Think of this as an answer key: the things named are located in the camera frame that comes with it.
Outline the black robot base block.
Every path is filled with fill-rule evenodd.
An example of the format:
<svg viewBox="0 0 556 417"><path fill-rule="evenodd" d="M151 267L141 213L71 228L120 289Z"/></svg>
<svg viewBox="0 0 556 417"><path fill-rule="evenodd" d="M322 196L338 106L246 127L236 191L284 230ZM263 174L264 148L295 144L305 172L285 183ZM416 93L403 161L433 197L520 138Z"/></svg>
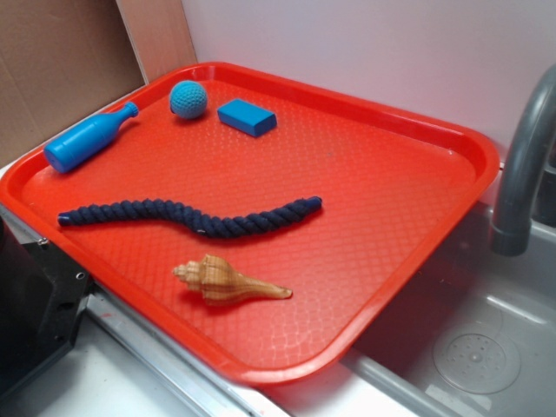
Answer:
<svg viewBox="0 0 556 417"><path fill-rule="evenodd" d="M56 244L21 243L1 222L1 399L76 343L89 271Z"/></svg>

